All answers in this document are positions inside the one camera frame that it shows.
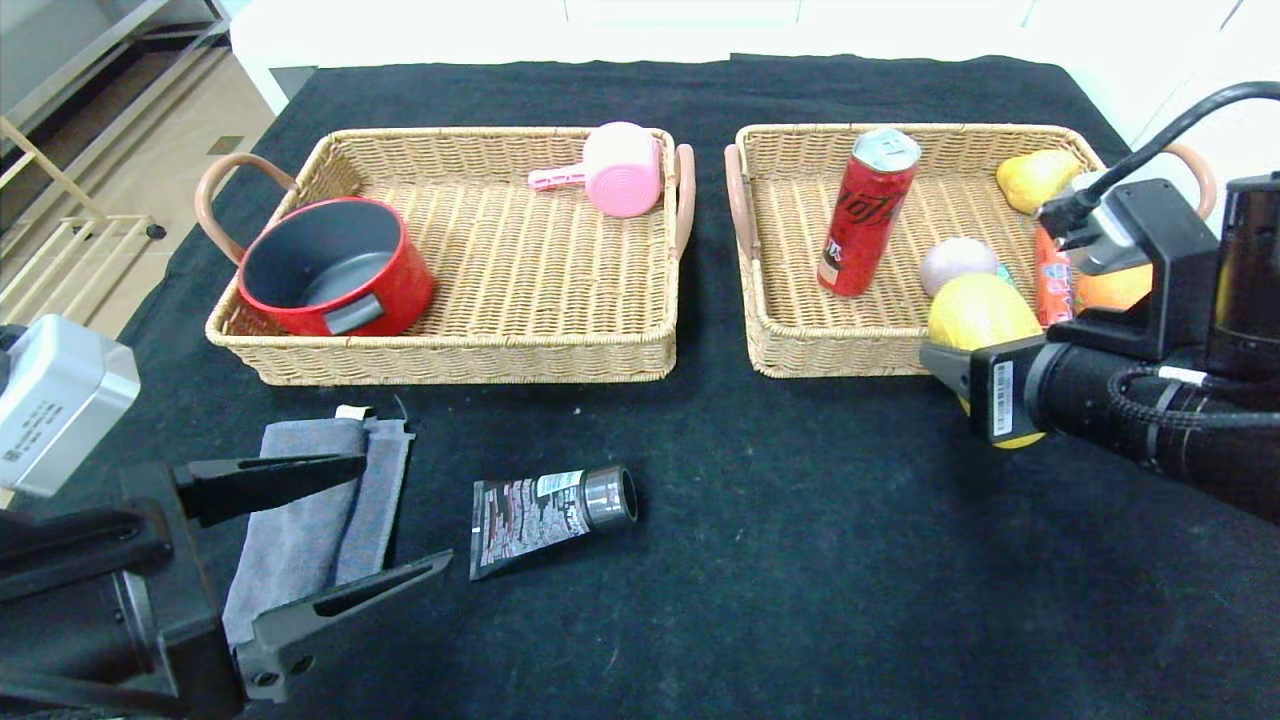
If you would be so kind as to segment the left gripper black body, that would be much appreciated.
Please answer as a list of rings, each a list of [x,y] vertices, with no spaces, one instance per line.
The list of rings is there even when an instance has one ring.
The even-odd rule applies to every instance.
[[[105,505],[3,512],[3,710],[233,719],[246,700],[174,475]]]

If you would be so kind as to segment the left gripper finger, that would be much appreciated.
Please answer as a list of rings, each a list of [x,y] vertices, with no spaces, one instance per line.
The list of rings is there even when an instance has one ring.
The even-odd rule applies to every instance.
[[[269,609],[251,621],[251,638],[234,646],[246,700],[284,705],[358,637],[371,630],[396,601],[442,574],[453,550],[319,591]]]
[[[186,516],[214,527],[342,486],[366,466],[362,454],[206,460],[177,469],[174,484]]]

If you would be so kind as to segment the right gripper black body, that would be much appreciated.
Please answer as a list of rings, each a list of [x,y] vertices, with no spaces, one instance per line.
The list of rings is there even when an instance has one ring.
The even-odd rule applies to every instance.
[[[1157,468],[1158,430],[1114,409],[1110,378],[1137,360],[1044,334],[977,348],[970,356],[970,424],[998,447],[1062,434]]]

